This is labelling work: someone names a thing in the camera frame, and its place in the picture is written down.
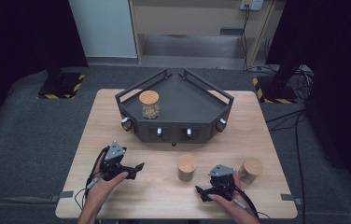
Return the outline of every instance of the hand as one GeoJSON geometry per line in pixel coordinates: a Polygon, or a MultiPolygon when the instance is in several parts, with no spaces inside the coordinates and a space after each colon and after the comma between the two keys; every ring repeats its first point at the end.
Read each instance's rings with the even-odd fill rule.
{"type": "MultiPolygon", "coordinates": [[[[233,174],[233,179],[236,187],[241,189],[242,187],[241,187],[239,176],[237,176],[237,174],[233,174]]],[[[255,216],[249,214],[244,208],[240,207],[234,201],[228,201],[216,194],[209,194],[208,197],[213,201],[215,201],[216,203],[219,203],[222,207],[224,207],[225,210],[228,211],[228,213],[231,215],[231,217],[236,223],[238,224],[260,223],[260,221],[257,220],[255,216]]],[[[232,193],[232,197],[242,202],[247,208],[250,208],[246,200],[236,190],[232,193]]]]}
{"type": "MultiPolygon", "coordinates": [[[[101,163],[104,154],[100,158],[98,164],[101,163]]],[[[88,197],[86,198],[86,203],[82,209],[82,212],[79,215],[78,224],[87,224],[94,223],[97,215],[99,214],[103,204],[108,198],[111,191],[120,184],[129,173],[123,172],[115,176],[109,181],[103,180],[100,177],[99,167],[97,166],[94,170],[94,173],[97,174],[98,181],[89,189],[88,197]]]]}

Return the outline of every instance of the black and yellow tape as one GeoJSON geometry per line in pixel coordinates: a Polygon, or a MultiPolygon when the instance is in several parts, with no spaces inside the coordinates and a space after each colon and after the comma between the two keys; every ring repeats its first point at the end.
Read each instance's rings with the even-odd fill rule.
{"type": "Polygon", "coordinates": [[[260,87],[258,80],[254,77],[252,79],[252,82],[254,83],[255,90],[257,91],[257,97],[261,103],[272,103],[272,104],[297,104],[298,103],[297,100],[294,100],[294,99],[268,99],[268,98],[265,98],[265,95],[263,94],[263,90],[260,87]]]}
{"type": "Polygon", "coordinates": [[[74,87],[73,92],[69,94],[38,94],[37,98],[38,99],[72,99],[77,95],[77,91],[80,88],[80,85],[82,84],[83,79],[85,78],[85,75],[80,75],[79,79],[74,87]]]}

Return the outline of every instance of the wooden table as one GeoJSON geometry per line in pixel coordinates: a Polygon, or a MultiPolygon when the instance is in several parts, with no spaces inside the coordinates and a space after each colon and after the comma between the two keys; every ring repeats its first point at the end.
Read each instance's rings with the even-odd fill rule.
{"type": "MultiPolygon", "coordinates": [[[[294,202],[281,199],[281,194],[290,194],[288,183],[254,92],[227,91],[234,102],[225,131],[206,144],[175,147],[170,143],[143,143],[133,132],[125,132],[115,101],[118,92],[98,91],[63,188],[74,195],[84,189],[99,152],[114,140],[127,147],[122,165],[135,167],[144,162],[144,169],[135,180],[125,180],[115,188],[99,218],[230,218],[218,204],[203,203],[195,186],[211,188],[207,173],[213,167],[223,164],[239,169],[247,157],[258,157],[264,164],[263,173],[251,185],[242,186],[258,211],[271,218],[297,216],[294,202]],[[198,162],[190,182],[177,177],[176,161],[186,153],[198,162]]],[[[74,197],[60,199],[58,217],[78,218],[79,214],[74,197]]]]}

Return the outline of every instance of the gray carpet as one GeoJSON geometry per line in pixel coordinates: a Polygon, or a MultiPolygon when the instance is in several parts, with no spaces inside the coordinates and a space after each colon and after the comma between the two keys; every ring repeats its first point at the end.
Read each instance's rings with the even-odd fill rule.
{"type": "MultiPolygon", "coordinates": [[[[17,81],[0,110],[0,198],[50,198],[63,189],[79,139],[89,116],[96,92],[100,89],[128,88],[150,77],[161,68],[138,66],[91,66],[70,68],[86,75],[74,99],[42,100],[36,95],[44,83],[45,72],[17,81]]],[[[169,69],[172,73],[182,69],[169,69]]],[[[252,77],[240,70],[192,69],[223,90],[254,91],[252,77]]],[[[266,120],[303,109],[295,105],[260,104],[266,120]]],[[[281,125],[293,125],[295,119],[281,125]]],[[[269,123],[272,128],[276,122],[269,123]]],[[[306,223],[351,223],[351,175],[335,169],[308,119],[299,123],[299,143],[304,175],[306,223]]],[[[302,196],[298,172],[295,130],[271,132],[290,190],[302,196]]],[[[302,223],[299,215],[272,223],[302,223]]],[[[0,203],[0,223],[76,223],[55,216],[55,204],[0,203]]]]}

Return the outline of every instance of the wooden lid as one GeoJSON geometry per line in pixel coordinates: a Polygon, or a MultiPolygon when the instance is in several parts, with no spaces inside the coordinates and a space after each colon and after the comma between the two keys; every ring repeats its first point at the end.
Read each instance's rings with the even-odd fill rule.
{"type": "Polygon", "coordinates": [[[196,169],[197,161],[194,156],[190,154],[184,154],[178,158],[176,165],[178,169],[184,173],[191,173],[196,169]]]}
{"type": "Polygon", "coordinates": [[[260,175],[263,172],[263,164],[260,159],[256,157],[249,157],[243,162],[245,169],[251,175],[260,175]]]}
{"type": "Polygon", "coordinates": [[[155,91],[143,91],[141,92],[139,99],[141,103],[145,105],[153,105],[159,101],[159,94],[155,91]]]}

